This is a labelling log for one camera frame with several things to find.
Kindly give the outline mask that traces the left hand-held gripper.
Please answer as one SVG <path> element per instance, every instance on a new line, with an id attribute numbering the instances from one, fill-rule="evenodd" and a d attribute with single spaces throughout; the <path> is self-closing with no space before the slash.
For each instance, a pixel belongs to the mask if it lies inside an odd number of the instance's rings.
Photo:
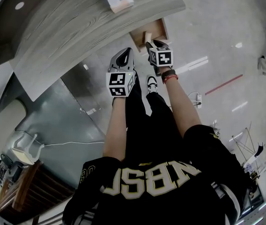
<path id="1" fill-rule="evenodd" d="M 124 48 L 115 54 L 106 73 L 106 87 L 111 97 L 128 97 L 135 85 L 132 48 Z"/>

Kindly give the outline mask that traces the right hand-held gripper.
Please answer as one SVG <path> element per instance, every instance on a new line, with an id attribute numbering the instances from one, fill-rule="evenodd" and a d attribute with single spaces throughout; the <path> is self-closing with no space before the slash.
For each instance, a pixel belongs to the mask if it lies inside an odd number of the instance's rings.
<path id="1" fill-rule="evenodd" d="M 149 60 L 152 65 L 157 67 L 167 67 L 173 65 L 173 51 L 169 45 L 160 40 L 153 40 L 156 47 L 153 47 L 150 42 L 146 42 L 146 49 L 149 50 Z"/>

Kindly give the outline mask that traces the wooden drawer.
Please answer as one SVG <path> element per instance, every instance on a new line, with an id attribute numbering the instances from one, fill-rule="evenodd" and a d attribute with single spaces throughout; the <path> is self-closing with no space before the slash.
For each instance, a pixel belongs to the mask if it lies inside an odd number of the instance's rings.
<path id="1" fill-rule="evenodd" d="M 147 23 L 139 28 L 136 28 L 129 32 L 131 38 L 133 39 L 137 50 L 141 54 L 146 54 L 146 46 L 144 43 L 144 32 L 145 31 L 150 31 L 152 32 L 152 37 L 151 37 L 151 43 L 153 43 L 153 40 L 168 40 L 168 33 L 167 29 L 165 26 L 164 19 L 158 19 L 153 22 Z"/>

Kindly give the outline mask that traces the person's left forearm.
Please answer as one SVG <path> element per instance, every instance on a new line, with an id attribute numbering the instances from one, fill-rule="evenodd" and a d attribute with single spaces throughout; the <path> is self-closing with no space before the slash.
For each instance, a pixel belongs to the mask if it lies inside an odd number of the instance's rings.
<path id="1" fill-rule="evenodd" d="M 126 98 L 114 99 L 103 156 L 124 160 L 126 155 Z"/>

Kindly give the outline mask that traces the person's right forearm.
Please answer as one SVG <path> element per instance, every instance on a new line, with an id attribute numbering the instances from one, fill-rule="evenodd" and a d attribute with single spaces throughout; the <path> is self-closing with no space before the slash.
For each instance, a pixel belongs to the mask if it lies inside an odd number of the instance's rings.
<path id="1" fill-rule="evenodd" d="M 177 128 L 184 137 L 189 128 L 202 124 L 200 117 L 178 80 L 169 79 L 165 85 Z"/>

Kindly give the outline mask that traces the black wrist watch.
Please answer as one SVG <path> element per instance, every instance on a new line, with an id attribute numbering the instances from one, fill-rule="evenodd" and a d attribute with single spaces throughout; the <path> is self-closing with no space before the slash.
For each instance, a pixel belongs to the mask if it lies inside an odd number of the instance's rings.
<path id="1" fill-rule="evenodd" d="M 167 70 L 167 71 L 163 72 L 161 75 L 162 80 L 164 81 L 168 76 L 174 76 L 177 78 L 177 74 L 176 74 L 174 69 Z"/>

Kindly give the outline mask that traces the red wristband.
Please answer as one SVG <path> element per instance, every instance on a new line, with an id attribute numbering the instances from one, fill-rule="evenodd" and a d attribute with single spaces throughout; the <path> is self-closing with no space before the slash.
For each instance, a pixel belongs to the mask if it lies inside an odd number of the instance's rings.
<path id="1" fill-rule="evenodd" d="M 178 76 L 175 75 L 175 74 L 172 74 L 172 75 L 168 75 L 168 76 L 164 77 L 164 79 L 163 79 L 163 84 L 166 84 L 166 82 L 167 82 L 169 79 L 176 79 L 176 80 L 178 80 Z"/>

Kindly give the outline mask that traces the black and white shoe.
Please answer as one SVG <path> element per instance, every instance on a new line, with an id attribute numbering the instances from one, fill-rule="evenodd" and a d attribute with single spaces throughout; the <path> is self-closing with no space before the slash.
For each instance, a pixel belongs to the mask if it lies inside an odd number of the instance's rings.
<path id="1" fill-rule="evenodd" d="M 148 94 L 158 93 L 157 80 L 156 80 L 155 76 L 149 75 L 147 77 L 147 87 L 148 87 Z"/>

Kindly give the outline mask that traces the grey wooden desk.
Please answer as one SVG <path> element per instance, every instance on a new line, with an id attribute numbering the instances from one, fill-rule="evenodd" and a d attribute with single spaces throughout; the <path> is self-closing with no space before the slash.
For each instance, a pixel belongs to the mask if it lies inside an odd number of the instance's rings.
<path id="1" fill-rule="evenodd" d="M 107 0 L 46 0 L 19 38 L 10 64 L 32 101 L 103 46 L 154 20 L 182 11 L 183 0 L 133 0 L 114 13 Z"/>

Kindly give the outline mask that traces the black trousers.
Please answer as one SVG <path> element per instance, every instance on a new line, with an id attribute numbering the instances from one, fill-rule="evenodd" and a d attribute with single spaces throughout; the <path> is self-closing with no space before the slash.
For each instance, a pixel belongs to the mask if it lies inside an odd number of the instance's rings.
<path id="1" fill-rule="evenodd" d="M 146 114 L 138 76 L 126 98 L 126 155 L 127 163 L 147 163 L 179 157 L 183 152 L 183 138 L 173 113 L 157 92 L 146 99 L 151 115 Z"/>

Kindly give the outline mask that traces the red floor tape strip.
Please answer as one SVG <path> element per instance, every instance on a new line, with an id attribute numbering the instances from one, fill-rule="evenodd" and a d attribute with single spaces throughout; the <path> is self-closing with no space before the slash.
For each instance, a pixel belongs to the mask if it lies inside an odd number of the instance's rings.
<path id="1" fill-rule="evenodd" d="M 237 80 L 237 79 L 239 79 L 239 78 L 241 78 L 241 77 L 243 77 L 243 74 L 240 74 L 240 75 L 238 75 L 238 76 L 236 76 L 236 77 L 234 77 L 234 78 L 232 78 L 232 79 L 230 79 L 230 80 L 228 80 L 228 81 L 226 81 L 226 82 L 220 84 L 219 86 L 217 86 L 217 87 L 215 87 L 215 88 L 213 88 L 213 89 L 207 91 L 207 92 L 205 93 L 205 96 L 207 96 L 207 95 L 209 95 L 209 94 L 215 92 L 216 90 L 218 90 L 218 89 L 220 89 L 220 88 L 222 88 L 222 87 L 224 87 L 224 86 L 226 86 L 226 85 L 228 85 L 228 84 L 234 82 L 235 80 Z"/>

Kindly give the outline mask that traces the black lettered jersey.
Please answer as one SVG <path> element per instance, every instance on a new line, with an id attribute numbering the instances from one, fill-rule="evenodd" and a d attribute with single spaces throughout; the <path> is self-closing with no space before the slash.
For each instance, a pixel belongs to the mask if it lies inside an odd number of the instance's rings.
<path id="1" fill-rule="evenodd" d="M 246 203 L 246 175 L 213 129 L 187 130 L 182 152 L 121 162 L 102 157 L 83 165 L 62 217 L 76 225 L 235 225 Z"/>

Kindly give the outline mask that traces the overturned white stool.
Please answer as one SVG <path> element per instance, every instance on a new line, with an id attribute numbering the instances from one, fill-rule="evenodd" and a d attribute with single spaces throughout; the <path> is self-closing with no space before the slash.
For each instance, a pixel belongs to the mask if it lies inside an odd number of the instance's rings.
<path id="1" fill-rule="evenodd" d="M 22 162 L 28 165 L 34 165 L 39 157 L 44 144 L 37 141 L 38 134 L 29 135 L 23 131 L 16 131 L 18 138 L 14 142 L 12 152 Z"/>

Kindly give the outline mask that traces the dark wooden furniture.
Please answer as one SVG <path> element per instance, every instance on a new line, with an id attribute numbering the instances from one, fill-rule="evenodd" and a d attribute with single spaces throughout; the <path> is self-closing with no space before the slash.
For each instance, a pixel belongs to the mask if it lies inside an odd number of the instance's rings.
<path id="1" fill-rule="evenodd" d="M 25 168 L 18 181 L 4 182 L 0 190 L 0 217 L 13 225 L 30 220 L 66 201 L 75 188 L 37 161 Z"/>

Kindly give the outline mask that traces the white round pedestal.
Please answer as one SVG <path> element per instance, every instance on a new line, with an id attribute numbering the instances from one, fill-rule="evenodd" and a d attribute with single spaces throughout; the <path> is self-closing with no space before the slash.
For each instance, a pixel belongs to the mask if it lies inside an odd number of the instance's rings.
<path id="1" fill-rule="evenodd" d="M 26 107 L 17 99 L 0 112 L 0 148 L 6 145 L 9 136 L 25 117 Z"/>

